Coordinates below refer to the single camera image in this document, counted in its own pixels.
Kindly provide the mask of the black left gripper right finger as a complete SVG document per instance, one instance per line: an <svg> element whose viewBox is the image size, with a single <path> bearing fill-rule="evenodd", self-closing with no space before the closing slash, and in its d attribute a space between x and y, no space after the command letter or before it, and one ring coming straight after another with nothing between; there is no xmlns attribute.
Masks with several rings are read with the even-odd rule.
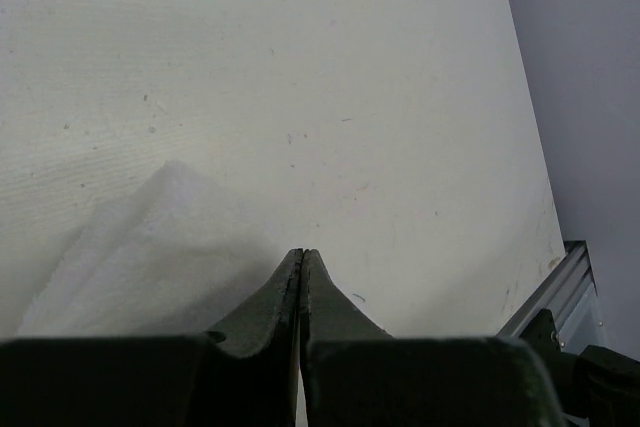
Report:
<svg viewBox="0 0 640 427"><path fill-rule="evenodd" d="M311 426L562 426L549 375L524 342L394 338L303 254L301 371Z"/></svg>

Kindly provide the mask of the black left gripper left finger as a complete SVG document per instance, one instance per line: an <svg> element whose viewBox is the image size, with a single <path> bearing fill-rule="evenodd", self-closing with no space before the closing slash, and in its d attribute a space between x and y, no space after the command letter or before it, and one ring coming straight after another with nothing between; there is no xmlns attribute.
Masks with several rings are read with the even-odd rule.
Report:
<svg viewBox="0 0 640 427"><path fill-rule="evenodd" d="M202 333L2 342L2 425L294 425L302 260Z"/></svg>

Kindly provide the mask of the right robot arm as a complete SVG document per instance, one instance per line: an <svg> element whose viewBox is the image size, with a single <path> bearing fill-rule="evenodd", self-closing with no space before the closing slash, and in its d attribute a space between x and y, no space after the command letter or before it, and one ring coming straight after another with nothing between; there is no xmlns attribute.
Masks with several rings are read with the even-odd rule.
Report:
<svg viewBox="0 0 640 427"><path fill-rule="evenodd" d="M591 426L639 424L639 362L589 345L579 354L561 350L552 312L540 310L520 338L542 359L562 411Z"/></svg>

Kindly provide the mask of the white towel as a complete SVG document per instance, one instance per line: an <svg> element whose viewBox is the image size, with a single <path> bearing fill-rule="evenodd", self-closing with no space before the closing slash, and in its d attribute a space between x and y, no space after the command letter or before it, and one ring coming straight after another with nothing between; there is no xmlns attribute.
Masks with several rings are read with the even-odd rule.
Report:
<svg viewBox="0 0 640 427"><path fill-rule="evenodd" d="M99 205L26 309L19 337L203 331L259 289L279 261L263 213L168 162Z"/></svg>

